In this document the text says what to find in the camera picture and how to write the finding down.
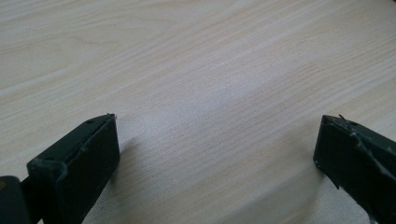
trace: wooden table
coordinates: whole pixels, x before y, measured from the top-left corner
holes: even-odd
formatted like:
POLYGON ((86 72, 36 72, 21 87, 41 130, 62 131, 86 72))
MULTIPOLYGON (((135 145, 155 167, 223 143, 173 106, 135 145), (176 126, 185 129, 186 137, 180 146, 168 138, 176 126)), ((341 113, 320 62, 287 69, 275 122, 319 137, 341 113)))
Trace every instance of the wooden table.
POLYGON ((312 162, 320 118, 396 139, 391 0, 2 1, 0 175, 118 115, 84 223, 368 223, 312 162))

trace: wood grain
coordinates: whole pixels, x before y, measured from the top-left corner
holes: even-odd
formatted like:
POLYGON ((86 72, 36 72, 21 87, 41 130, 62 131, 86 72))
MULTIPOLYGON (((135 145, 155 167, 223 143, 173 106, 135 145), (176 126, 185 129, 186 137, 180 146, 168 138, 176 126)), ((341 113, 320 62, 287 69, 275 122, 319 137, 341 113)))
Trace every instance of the wood grain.
POLYGON ((312 156, 323 114, 396 139, 389 0, 2 1, 0 169, 118 115, 84 223, 369 223, 312 156))

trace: clamp jaw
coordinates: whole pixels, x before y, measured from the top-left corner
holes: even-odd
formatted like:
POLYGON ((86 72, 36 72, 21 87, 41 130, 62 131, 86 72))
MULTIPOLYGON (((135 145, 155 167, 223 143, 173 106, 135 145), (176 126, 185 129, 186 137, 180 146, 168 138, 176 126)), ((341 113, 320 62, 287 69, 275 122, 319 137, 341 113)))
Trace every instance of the clamp jaw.
POLYGON ((396 143, 359 123, 323 116, 314 162, 380 224, 396 223, 396 143))
POLYGON ((0 176, 0 223, 80 224, 120 161, 114 114, 89 119, 27 163, 0 176))

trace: dark green plastic piece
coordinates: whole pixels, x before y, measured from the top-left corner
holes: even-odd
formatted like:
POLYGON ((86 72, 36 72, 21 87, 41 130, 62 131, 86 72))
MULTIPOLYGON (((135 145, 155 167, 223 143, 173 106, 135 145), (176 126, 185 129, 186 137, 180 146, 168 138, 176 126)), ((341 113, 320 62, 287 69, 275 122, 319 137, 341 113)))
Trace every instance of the dark green plastic piece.
POLYGON ((359 123, 323 116, 316 166, 380 224, 396 223, 396 143, 359 123))

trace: black plastic part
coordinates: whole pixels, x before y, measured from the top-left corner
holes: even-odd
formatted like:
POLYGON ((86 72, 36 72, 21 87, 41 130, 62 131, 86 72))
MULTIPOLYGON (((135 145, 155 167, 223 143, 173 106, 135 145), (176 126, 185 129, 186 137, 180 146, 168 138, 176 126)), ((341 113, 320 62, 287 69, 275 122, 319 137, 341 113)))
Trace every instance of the black plastic part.
POLYGON ((0 176, 0 223, 31 224, 20 180, 15 176, 0 176))
POLYGON ((115 120, 110 114, 87 120, 27 164, 26 188, 43 202, 31 216, 42 212, 46 224, 83 221, 120 161, 115 120))
POLYGON ((380 224, 396 223, 396 143, 356 122, 323 116, 316 166, 380 224))

